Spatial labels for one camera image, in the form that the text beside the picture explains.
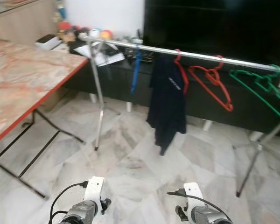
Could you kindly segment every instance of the red hanger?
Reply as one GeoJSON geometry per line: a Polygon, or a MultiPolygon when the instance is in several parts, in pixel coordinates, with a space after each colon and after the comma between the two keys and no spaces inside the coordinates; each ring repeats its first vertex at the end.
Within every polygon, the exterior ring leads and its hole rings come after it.
{"type": "Polygon", "coordinates": [[[219,104],[222,105],[222,107],[224,107],[227,111],[231,112],[233,110],[233,106],[231,104],[231,99],[229,96],[228,91],[226,90],[225,86],[223,85],[223,83],[220,81],[220,76],[217,70],[219,70],[220,68],[222,68],[223,66],[223,61],[221,60],[219,65],[213,69],[206,69],[204,67],[201,66],[190,66],[189,67],[189,72],[191,73],[191,75],[200,83],[200,85],[202,85],[202,87],[213,97],[215,98],[216,101],[219,102],[219,104]],[[221,87],[221,89],[223,90],[227,102],[223,103],[202,81],[200,78],[198,78],[198,76],[194,73],[195,69],[202,69],[205,72],[205,76],[207,77],[208,80],[211,81],[211,83],[213,83],[213,85],[219,85],[221,87]]]}
{"type": "Polygon", "coordinates": [[[188,91],[188,86],[189,86],[189,80],[188,80],[188,77],[187,77],[187,74],[185,72],[185,70],[183,69],[182,65],[179,63],[179,60],[181,59],[181,50],[179,49],[175,49],[176,51],[178,51],[178,55],[176,57],[176,59],[174,59],[174,63],[178,66],[179,70],[181,71],[182,73],[182,79],[183,79],[183,82],[184,82],[184,87],[183,87],[183,94],[186,95],[187,94],[187,91],[188,91]]]}

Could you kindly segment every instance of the black tv screen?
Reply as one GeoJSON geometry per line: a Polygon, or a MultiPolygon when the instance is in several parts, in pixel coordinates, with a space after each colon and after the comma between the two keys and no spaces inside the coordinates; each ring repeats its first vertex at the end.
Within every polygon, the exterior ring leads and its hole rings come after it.
{"type": "Polygon", "coordinates": [[[280,0],[146,0],[144,44],[280,66],[280,0]]]}

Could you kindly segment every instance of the green hanger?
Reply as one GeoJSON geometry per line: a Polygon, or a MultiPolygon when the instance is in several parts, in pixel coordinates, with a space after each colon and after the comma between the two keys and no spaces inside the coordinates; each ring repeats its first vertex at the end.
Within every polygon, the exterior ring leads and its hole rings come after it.
{"type": "Polygon", "coordinates": [[[243,81],[241,81],[238,78],[238,75],[247,75],[255,78],[255,84],[259,86],[262,90],[266,92],[274,91],[278,99],[280,99],[280,92],[279,90],[272,84],[272,78],[278,77],[280,75],[279,67],[277,65],[272,64],[276,68],[276,72],[274,74],[269,74],[265,76],[258,75],[256,73],[248,72],[245,70],[230,70],[229,75],[233,77],[235,80],[237,80],[239,83],[241,83],[244,87],[246,87],[248,90],[250,90],[252,93],[254,93],[259,99],[261,99],[267,106],[269,106],[276,114],[280,116],[280,112],[277,111],[269,102],[267,102],[262,96],[260,96],[256,91],[254,91],[251,87],[249,87],[247,84],[245,84],[243,81]],[[262,85],[260,81],[266,81],[267,87],[262,85]]]}

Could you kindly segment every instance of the black cable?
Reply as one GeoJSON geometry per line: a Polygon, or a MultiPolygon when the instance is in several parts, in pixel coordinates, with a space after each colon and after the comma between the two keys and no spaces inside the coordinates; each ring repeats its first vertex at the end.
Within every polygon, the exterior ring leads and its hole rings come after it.
{"type": "Polygon", "coordinates": [[[55,198],[55,200],[53,201],[53,203],[52,203],[52,205],[51,205],[49,224],[52,224],[53,207],[54,207],[56,201],[58,200],[58,198],[60,198],[60,196],[61,196],[65,191],[67,191],[68,189],[70,189],[70,188],[72,188],[72,187],[75,187],[75,186],[82,186],[83,188],[86,188],[86,187],[87,187],[87,184],[88,184],[88,181],[84,181],[84,182],[81,182],[81,183],[72,184],[72,185],[68,186],[66,189],[64,189],[64,190],[55,198]]]}
{"type": "Polygon", "coordinates": [[[67,214],[67,211],[57,211],[57,212],[55,212],[55,213],[51,216],[51,218],[50,218],[50,220],[49,220],[49,223],[52,223],[53,218],[55,217],[55,215],[60,214],[60,213],[67,214]]]}
{"type": "Polygon", "coordinates": [[[202,201],[202,202],[204,202],[204,203],[214,207],[218,211],[222,212],[224,215],[226,215],[227,219],[232,222],[232,220],[229,218],[229,216],[225,212],[223,212],[222,209],[220,209],[219,207],[215,206],[213,203],[211,203],[211,202],[209,202],[207,200],[204,200],[203,198],[199,198],[199,197],[195,197],[195,196],[191,196],[191,195],[183,195],[183,194],[181,194],[179,192],[167,192],[167,194],[168,195],[175,195],[175,196],[182,196],[182,197],[189,197],[189,198],[194,198],[196,200],[202,201]]]}

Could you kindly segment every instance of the white wall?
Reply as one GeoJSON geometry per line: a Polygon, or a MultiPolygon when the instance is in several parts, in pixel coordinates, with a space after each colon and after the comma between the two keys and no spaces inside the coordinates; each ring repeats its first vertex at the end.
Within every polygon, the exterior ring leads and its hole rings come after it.
{"type": "Polygon", "coordinates": [[[115,37],[143,30],[145,0],[64,0],[72,25],[109,29],[115,37]]]}

